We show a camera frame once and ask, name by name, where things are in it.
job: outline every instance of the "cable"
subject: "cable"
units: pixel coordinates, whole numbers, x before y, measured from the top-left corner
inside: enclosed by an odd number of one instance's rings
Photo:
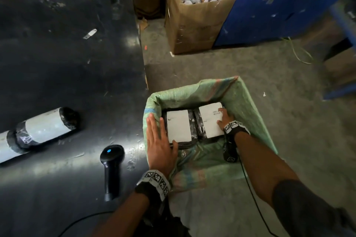
[[[288,37],[288,39],[285,39],[285,38],[281,38],[282,40],[285,40],[285,41],[289,41],[291,43],[291,49],[293,50],[293,53],[294,55],[296,56],[296,58],[300,61],[300,62],[303,62],[304,64],[307,64],[307,65],[311,65],[311,63],[309,62],[305,62],[303,60],[300,60],[298,55],[296,54],[296,51],[294,50],[294,45],[293,45],[293,41],[291,40],[291,37]],[[313,61],[314,58],[312,57],[312,55],[307,51],[307,50],[304,50],[303,47],[300,47],[309,57],[310,59]]]
[[[242,161],[241,161],[241,158],[240,158],[240,164],[241,164],[241,167],[243,168],[243,163],[242,163]],[[249,190],[250,190],[250,192],[251,192],[253,201],[254,201],[255,204],[256,204],[257,210],[258,210],[258,212],[260,213],[260,216],[261,216],[263,222],[265,223],[266,228],[267,228],[269,234],[271,234],[271,235],[274,236],[274,237],[279,237],[278,235],[275,235],[275,234],[269,229],[269,227],[268,227],[268,225],[267,225],[265,219],[263,218],[263,215],[262,215],[262,213],[261,213],[261,211],[260,211],[260,208],[258,207],[258,204],[257,204],[257,202],[256,202],[255,196],[254,196],[253,193],[252,193],[250,184],[248,183],[248,180],[247,180],[247,177],[246,177],[246,174],[245,174],[245,170],[244,170],[244,169],[243,169],[243,175],[245,176],[245,180],[246,180],[247,186],[248,186],[248,188],[249,188]]]
[[[91,214],[91,215],[82,217],[82,218],[80,218],[80,219],[74,221],[73,223],[71,223],[68,227],[66,227],[65,230],[63,230],[63,231],[61,232],[61,234],[58,235],[58,237],[62,237],[63,234],[64,234],[67,230],[69,230],[72,226],[74,226],[74,225],[77,224],[78,222],[80,222],[80,221],[82,221],[82,220],[84,220],[84,219],[87,219],[87,218],[89,218],[89,217],[97,216],[97,215],[103,215],[103,214],[105,214],[105,213],[113,213],[113,211],[100,212],[100,213],[93,213],[93,214]]]

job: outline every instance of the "floor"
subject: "floor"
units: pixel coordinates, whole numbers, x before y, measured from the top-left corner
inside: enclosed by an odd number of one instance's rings
[[[322,100],[331,83],[320,60],[301,63],[286,41],[172,57],[163,19],[149,21],[141,43],[152,93],[241,76],[279,155],[312,191],[356,220],[356,99]],[[287,236],[273,210],[257,202],[270,230]],[[170,206],[193,237],[269,236],[244,179],[176,194]]]

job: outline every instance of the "black table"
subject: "black table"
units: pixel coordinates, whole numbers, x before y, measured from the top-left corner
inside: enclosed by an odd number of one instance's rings
[[[0,164],[0,236],[56,237],[115,210],[148,168],[132,0],[1,0],[0,51],[0,132],[60,106],[82,117],[79,131]],[[99,155],[110,144],[125,148],[122,195],[105,202]],[[87,236],[108,216],[64,237]]]

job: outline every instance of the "yellow wire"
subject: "yellow wire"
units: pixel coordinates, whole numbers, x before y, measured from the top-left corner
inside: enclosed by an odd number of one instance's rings
[[[307,64],[307,65],[311,65],[312,63],[309,63],[309,62],[305,62],[303,60],[300,60],[298,55],[296,54],[296,51],[294,50],[294,45],[293,45],[293,41],[291,40],[291,37],[288,37],[288,39],[285,39],[285,38],[281,38],[282,40],[285,40],[285,41],[289,41],[291,43],[291,48],[293,50],[293,53],[294,55],[296,56],[296,58],[300,61],[300,62],[303,62],[304,64]],[[308,53],[308,51],[304,50],[302,47],[300,47],[309,57],[310,59],[313,61],[314,58],[312,57],[312,55],[310,53]]]

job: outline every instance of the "dark sleeve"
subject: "dark sleeve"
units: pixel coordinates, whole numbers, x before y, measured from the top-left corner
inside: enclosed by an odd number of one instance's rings
[[[280,182],[272,195],[274,211],[291,237],[356,236],[343,208],[333,208],[300,181]]]

